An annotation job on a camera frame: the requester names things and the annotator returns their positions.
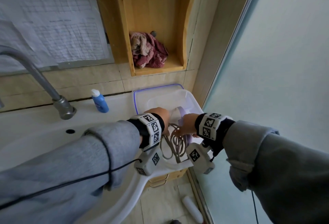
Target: paper sheet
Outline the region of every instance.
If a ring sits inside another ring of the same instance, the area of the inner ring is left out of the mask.
[[[0,44],[20,48],[38,66],[104,58],[113,62],[96,0],[0,0],[0,25]],[[16,37],[7,39],[9,33]],[[0,71],[22,69],[8,59],[0,57]]]

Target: hand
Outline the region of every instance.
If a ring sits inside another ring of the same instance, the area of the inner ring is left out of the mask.
[[[179,130],[174,132],[175,136],[183,136],[186,134],[192,134],[193,137],[197,137],[196,128],[194,126],[195,120],[199,114],[190,113],[183,116],[183,126],[179,127]]]
[[[157,107],[157,108],[149,109],[144,113],[158,114],[164,122],[164,130],[162,131],[162,134],[166,135],[166,136],[169,136],[168,126],[169,126],[170,113],[169,113],[168,110]]]

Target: floor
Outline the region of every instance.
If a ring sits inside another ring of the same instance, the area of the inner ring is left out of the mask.
[[[156,189],[149,187],[122,224],[167,224],[173,219],[196,224],[181,201],[186,195],[196,203],[187,173]]]

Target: white bottle cap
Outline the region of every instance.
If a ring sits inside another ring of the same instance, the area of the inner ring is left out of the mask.
[[[101,93],[99,92],[99,90],[92,89],[92,96],[93,97],[98,97],[99,95],[101,95]]]

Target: sink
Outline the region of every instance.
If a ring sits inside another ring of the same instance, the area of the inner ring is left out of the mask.
[[[91,99],[72,102],[77,113],[72,119],[65,121],[58,117],[53,106],[1,113],[0,171],[71,142],[91,126],[129,119],[136,114],[131,93],[105,99],[109,106],[108,113],[99,113]],[[160,160],[157,170],[146,177],[139,175],[131,164],[122,186],[110,192],[104,191],[97,205],[77,223],[120,223],[137,203],[149,179],[191,166],[189,160],[175,165],[174,168]]]

